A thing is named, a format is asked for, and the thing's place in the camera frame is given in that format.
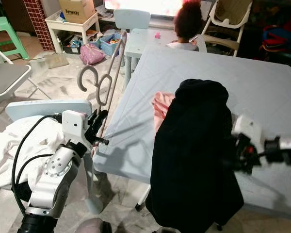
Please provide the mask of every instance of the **cardboard box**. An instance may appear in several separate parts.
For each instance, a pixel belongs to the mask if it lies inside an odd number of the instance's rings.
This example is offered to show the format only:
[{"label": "cardboard box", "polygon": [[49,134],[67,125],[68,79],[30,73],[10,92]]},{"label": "cardboard box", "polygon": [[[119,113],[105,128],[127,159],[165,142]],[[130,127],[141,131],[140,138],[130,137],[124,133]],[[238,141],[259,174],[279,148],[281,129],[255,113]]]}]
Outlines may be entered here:
[{"label": "cardboard box", "polygon": [[67,22],[83,24],[95,13],[93,0],[59,0]]}]

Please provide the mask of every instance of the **child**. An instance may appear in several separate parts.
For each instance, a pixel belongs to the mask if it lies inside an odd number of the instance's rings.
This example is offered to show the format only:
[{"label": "child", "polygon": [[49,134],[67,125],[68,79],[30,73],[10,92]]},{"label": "child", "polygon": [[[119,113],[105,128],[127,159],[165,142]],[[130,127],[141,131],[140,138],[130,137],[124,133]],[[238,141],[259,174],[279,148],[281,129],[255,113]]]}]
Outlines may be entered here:
[{"label": "child", "polygon": [[198,34],[202,27],[202,23],[200,2],[198,0],[184,2],[174,21],[178,40],[166,46],[173,49],[198,50],[197,45],[189,41]]}]

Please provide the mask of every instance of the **television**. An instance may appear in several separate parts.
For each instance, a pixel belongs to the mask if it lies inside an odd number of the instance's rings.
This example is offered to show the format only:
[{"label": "television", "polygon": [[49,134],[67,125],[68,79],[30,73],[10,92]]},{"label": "television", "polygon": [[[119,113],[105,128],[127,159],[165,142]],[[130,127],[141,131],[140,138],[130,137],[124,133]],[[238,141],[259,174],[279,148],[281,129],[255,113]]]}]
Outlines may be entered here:
[{"label": "television", "polygon": [[187,0],[104,0],[107,10],[135,9],[152,15],[173,17]]}]

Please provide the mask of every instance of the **pink towel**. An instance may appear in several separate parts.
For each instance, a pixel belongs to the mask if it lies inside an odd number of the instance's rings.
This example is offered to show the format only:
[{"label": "pink towel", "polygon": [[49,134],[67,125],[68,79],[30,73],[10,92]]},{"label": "pink towel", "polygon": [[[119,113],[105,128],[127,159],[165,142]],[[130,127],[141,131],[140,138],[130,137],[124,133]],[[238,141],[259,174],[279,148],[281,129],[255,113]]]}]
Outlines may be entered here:
[{"label": "pink towel", "polygon": [[157,92],[152,101],[154,107],[154,128],[157,132],[166,117],[168,108],[175,98],[174,94]]}]

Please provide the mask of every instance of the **blue basket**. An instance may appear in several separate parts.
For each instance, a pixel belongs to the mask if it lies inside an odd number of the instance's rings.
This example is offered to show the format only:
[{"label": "blue basket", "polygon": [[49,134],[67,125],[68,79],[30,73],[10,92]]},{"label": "blue basket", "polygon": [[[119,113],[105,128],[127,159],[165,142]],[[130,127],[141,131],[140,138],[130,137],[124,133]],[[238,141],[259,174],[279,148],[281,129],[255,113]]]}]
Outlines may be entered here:
[{"label": "blue basket", "polygon": [[109,56],[112,56],[118,44],[118,42],[114,44],[108,44],[107,41],[111,39],[121,39],[121,34],[115,33],[112,35],[103,36],[99,39],[102,51],[104,51],[104,53]]},{"label": "blue basket", "polygon": [[98,39],[97,41],[90,41],[90,42],[88,42],[89,44],[93,44],[93,45],[95,45],[98,49],[100,49],[101,48],[101,42],[100,42],[100,40]]}]

